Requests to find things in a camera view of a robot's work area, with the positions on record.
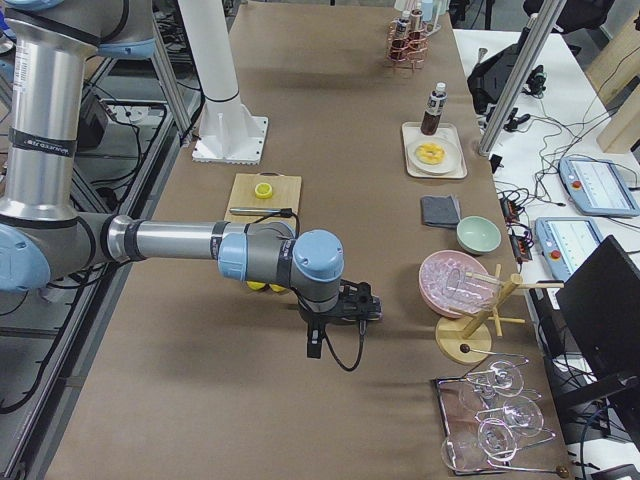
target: gray cloth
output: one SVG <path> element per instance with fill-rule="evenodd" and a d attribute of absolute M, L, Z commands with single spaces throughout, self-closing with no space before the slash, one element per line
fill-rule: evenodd
<path fill-rule="evenodd" d="M 430 227 L 456 228 L 460 222 L 460 203 L 453 195 L 420 199 L 422 223 Z"/>

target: robotic arm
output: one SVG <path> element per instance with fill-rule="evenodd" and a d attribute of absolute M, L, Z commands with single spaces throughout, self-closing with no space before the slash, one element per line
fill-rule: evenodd
<path fill-rule="evenodd" d="M 315 230 L 294 238 L 280 222 L 168 223 L 78 213 L 69 203 L 85 61 L 149 58 L 151 0 L 7 0 L 17 36 L 13 127 L 0 199 L 0 290 L 41 288 L 104 262 L 212 259 L 240 281 L 275 283 L 298 297 L 307 356 L 320 358 L 328 323 L 381 318 L 368 284 L 342 280 L 340 241 Z"/>

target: wooden cutting board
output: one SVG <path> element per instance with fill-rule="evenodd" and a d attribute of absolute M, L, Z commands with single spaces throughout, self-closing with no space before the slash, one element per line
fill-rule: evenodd
<path fill-rule="evenodd" d="M 269 183 L 273 188 L 271 198 L 260 199 L 255 196 L 255 188 L 258 183 Z M 229 213 L 232 207 L 252 207 L 252 208 L 291 208 L 298 213 L 300 206 L 300 191 L 302 189 L 302 177 L 290 177 L 287 175 L 272 174 L 247 174 L 237 173 L 233 182 L 229 203 L 224 219 L 228 222 L 251 223 L 260 217 L 239 216 Z M 295 227 L 294 218 L 273 218 L 265 220 L 267 222 L 279 220 Z"/>

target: computer monitor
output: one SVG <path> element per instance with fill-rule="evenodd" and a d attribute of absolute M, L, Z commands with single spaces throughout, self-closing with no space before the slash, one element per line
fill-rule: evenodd
<path fill-rule="evenodd" d="M 562 410 L 606 396 L 640 448 L 640 270 L 609 236 L 567 280 L 557 299 L 598 381 L 561 395 L 556 406 Z"/>

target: sauce bottle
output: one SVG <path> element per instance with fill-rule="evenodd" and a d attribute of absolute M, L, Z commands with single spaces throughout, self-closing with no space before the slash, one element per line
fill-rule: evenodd
<path fill-rule="evenodd" d="M 446 88 L 447 86 L 445 83 L 438 82 L 436 89 L 431 92 L 431 95 L 429 95 L 427 108 L 424 111 L 424 118 L 422 119 L 422 125 L 420 125 L 420 131 L 425 135 L 433 135 L 438 129 L 442 110 L 444 109 L 444 103 L 447 101 Z"/>

